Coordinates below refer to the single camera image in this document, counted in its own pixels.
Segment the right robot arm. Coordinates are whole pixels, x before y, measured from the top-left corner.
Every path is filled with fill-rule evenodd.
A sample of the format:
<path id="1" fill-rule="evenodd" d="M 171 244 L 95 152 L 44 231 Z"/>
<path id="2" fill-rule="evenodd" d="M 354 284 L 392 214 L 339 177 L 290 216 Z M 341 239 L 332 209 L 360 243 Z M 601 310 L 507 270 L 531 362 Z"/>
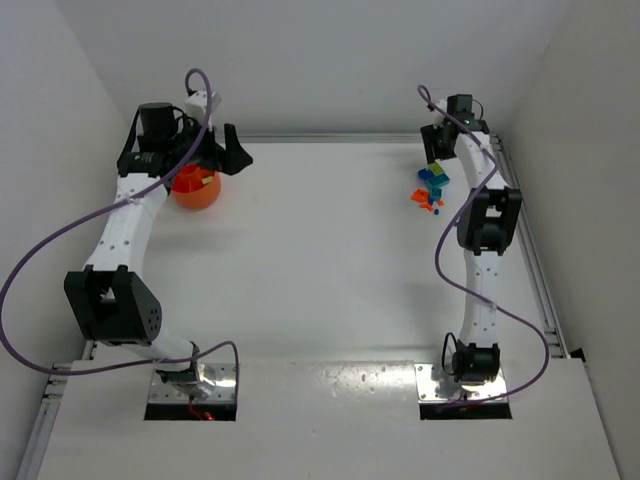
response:
<path id="1" fill-rule="evenodd" d="M 473 113 L 475 99 L 456 94 L 440 100 L 433 124 L 421 128 L 427 161 L 458 159 L 469 186 L 456 238 L 466 267 L 465 312 L 448 374 L 457 383 L 494 380 L 500 367 L 495 326 L 499 267 L 511 245 L 522 204 L 521 191 L 499 173 L 486 121 Z"/>

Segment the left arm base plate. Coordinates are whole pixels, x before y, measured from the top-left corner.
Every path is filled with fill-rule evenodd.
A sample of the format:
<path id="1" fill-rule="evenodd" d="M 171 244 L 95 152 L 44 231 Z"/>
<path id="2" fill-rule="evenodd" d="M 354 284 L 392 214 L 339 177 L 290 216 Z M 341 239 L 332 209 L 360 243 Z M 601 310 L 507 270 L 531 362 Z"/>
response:
<path id="1" fill-rule="evenodd" d="M 202 363 L 181 372 L 155 370 L 148 401 L 151 404 L 233 404 L 237 367 L 225 363 Z"/>

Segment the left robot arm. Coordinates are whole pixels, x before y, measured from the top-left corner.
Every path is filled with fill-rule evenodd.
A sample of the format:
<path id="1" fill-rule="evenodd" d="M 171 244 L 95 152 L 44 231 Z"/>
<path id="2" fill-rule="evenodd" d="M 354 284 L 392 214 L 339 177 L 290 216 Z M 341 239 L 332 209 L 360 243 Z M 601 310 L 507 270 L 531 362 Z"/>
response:
<path id="1" fill-rule="evenodd" d="M 205 114 L 217 103 L 217 97 L 197 91 L 182 108 L 167 102 L 139 106 L 117 161 L 117 207 L 82 269 L 64 280 L 85 339 L 157 362 L 161 380 L 174 385 L 202 382 L 203 369 L 194 358 L 199 348 L 163 327 L 160 301 L 143 280 L 144 255 L 168 198 L 189 210 L 207 208 L 220 194 L 221 177 L 253 162 L 234 125 L 225 125 L 223 145 L 216 142 Z"/>

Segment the large teal lego brick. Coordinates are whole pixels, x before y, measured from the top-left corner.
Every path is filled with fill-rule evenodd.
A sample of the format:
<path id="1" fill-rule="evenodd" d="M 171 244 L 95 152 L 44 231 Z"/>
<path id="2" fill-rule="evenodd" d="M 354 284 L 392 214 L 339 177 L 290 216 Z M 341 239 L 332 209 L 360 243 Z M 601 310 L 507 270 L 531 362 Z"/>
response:
<path id="1" fill-rule="evenodd" d="M 418 171 L 418 177 L 425 182 L 441 174 L 444 174 L 444 169 L 436 162 L 430 163 L 426 168 Z"/>

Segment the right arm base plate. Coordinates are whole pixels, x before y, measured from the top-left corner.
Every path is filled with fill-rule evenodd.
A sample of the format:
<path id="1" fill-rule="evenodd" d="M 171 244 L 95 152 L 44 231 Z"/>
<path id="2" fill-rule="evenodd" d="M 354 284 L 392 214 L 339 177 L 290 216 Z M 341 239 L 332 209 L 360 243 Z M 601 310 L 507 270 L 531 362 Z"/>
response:
<path id="1" fill-rule="evenodd" d="M 418 401 L 425 405 L 441 405 L 454 402 L 507 402 L 507 385 L 503 369 L 493 381 L 455 382 L 442 368 L 433 363 L 414 365 Z"/>

